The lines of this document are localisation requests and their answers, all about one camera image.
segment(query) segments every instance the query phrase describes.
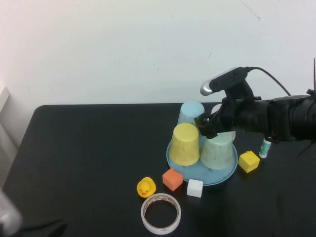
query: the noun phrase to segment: rubber duck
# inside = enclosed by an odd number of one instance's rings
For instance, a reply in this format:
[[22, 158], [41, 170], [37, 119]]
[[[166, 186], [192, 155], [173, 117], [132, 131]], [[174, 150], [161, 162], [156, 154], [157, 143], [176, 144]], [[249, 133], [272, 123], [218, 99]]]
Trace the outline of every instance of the rubber duck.
[[137, 184], [136, 189], [139, 196], [148, 198], [156, 192], [156, 184], [150, 177], [145, 177]]

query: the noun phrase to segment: blue plate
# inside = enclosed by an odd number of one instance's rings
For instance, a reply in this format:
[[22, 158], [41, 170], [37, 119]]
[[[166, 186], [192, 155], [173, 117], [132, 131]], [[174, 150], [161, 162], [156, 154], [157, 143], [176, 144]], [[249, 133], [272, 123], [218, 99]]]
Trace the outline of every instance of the blue plate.
[[196, 179], [203, 181], [204, 186], [216, 185], [227, 180], [236, 170], [238, 164], [238, 154], [234, 145], [233, 152], [235, 160], [231, 167], [222, 170], [215, 170], [206, 167], [200, 159], [198, 159], [198, 161], [195, 164], [189, 166], [181, 166], [176, 164], [169, 157], [170, 144], [171, 143], [169, 143], [167, 148], [168, 164], [170, 167], [174, 168], [175, 171], [183, 175], [184, 181], [188, 182], [189, 179]]

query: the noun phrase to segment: upside-down cup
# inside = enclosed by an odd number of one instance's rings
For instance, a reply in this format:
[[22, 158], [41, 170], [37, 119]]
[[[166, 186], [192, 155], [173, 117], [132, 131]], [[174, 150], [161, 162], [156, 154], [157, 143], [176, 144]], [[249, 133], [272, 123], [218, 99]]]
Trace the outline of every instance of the upside-down cup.
[[210, 169], [221, 170], [230, 167], [234, 162], [232, 133], [218, 133], [217, 137], [206, 139], [201, 161]]
[[188, 122], [196, 126], [194, 118], [205, 112], [204, 106], [198, 101], [187, 101], [182, 104], [178, 124]]
[[173, 130], [170, 158], [178, 165], [192, 165], [199, 158], [198, 129], [190, 123], [181, 123]]

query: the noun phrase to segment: white wall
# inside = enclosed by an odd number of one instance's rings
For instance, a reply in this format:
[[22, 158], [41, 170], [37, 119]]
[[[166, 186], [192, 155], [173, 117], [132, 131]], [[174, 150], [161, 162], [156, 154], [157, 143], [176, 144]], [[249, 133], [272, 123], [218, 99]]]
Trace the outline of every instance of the white wall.
[[[305, 93], [315, 11], [315, 0], [0, 0], [10, 93], [0, 122], [19, 145], [43, 104], [219, 101], [199, 87], [233, 66], [263, 67]], [[248, 82], [263, 98], [284, 95], [260, 72]]]

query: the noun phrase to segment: cube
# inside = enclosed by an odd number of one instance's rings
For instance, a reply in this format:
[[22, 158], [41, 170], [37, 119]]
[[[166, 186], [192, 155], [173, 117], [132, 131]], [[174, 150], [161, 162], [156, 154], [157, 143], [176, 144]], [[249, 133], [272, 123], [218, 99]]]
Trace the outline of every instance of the cube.
[[200, 198], [202, 196], [203, 182], [200, 180], [190, 179], [188, 183], [187, 195]]
[[171, 191], [175, 191], [183, 183], [183, 175], [171, 168], [162, 175], [162, 182]]
[[240, 155], [238, 164], [244, 171], [249, 173], [258, 167], [259, 161], [259, 157], [250, 151]]

